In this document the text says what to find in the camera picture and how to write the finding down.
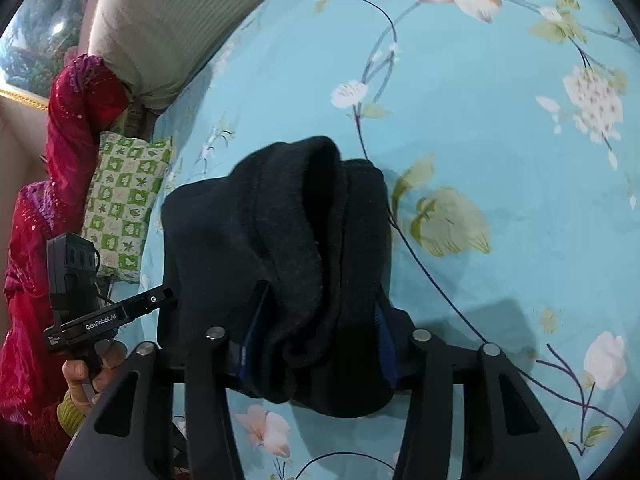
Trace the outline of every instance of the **finger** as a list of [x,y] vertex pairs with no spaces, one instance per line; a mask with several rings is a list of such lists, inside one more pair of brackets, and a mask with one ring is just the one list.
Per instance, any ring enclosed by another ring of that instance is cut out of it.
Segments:
[[94,390],[96,392],[102,392],[107,385],[113,381],[113,378],[116,376],[116,374],[118,373],[117,370],[115,370],[114,368],[105,368],[103,371],[101,371],[99,374],[96,375],[96,377],[94,378]]
[[89,401],[82,389],[82,381],[89,377],[86,363],[81,360],[65,361],[62,365],[62,375],[69,387],[71,398],[82,406],[88,406]]
[[113,341],[102,355],[103,368],[120,366],[127,356],[127,347],[121,341]]

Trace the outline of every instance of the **red cloth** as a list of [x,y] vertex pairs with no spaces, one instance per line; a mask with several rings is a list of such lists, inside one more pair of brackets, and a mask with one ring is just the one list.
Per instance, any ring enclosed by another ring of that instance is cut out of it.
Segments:
[[[65,67],[49,99],[50,179],[23,187],[15,205],[4,286],[12,327],[0,350],[0,416],[33,461],[43,465],[49,459],[57,463],[68,444],[55,417],[66,392],[66,357],[48,354],[42,338],[53,323],[47,240],[80,231],[99,133],[127,104],[124,87],[100,58],[81,56]],[[53,471],[47,466],[44,472],[52,476]]]

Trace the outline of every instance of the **black fabric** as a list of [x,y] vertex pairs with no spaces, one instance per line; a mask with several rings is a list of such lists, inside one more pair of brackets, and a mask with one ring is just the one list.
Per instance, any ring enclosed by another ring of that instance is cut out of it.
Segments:
[[272,144],[225,178],[171,193],[162,224],[164,284],[180,298],[160,314],[163,347],[216,325],[244,341],[249,298],[265,280],[275,308],[252,345],[260,365],[250,393],[335,416],[388,403],[374,308],[389,227],[384,179],[370,162],[342,162],[326,137]]

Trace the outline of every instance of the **metal bolt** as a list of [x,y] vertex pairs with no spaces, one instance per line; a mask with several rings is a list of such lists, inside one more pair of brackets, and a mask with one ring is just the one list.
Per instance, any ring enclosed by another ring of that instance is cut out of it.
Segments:
[[423,328],[419,328],[418,330],[414,330],[414,333],[412,334],[412,337],[417,342],[425,343],[429,339],[431,339],[431,332],[429,332],[428,330],[425,330]]
[[500,347],[493,343],[487,343],[486,345],[484,345],[482,347],[482,351],[491,357],[496,357],[500,355],[500,352],[501,352]]
[[216,339],[222,339],[226,334],[226,330],[221,326],[214,326],[207,330],[207,339],[215,341]]
[[156,344],[151,341],[145,341],[140,343],[136,348],[136,354],[138,355],[149,355],[156,351]]

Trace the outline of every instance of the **blue bedsheet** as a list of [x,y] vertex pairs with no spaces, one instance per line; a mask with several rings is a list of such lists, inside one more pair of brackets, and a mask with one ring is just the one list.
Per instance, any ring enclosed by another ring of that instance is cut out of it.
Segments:
[[[385,174],[395,306],[450,344],[508,352],[587,478],[640,402],[639,52],[610,0],[268,0],[156,124],[177,153],[141,287],[162,282],[175,187],[330,136]],[[408,409],[398,396],[336,420],[229,403],[250,480],[388,479]]]

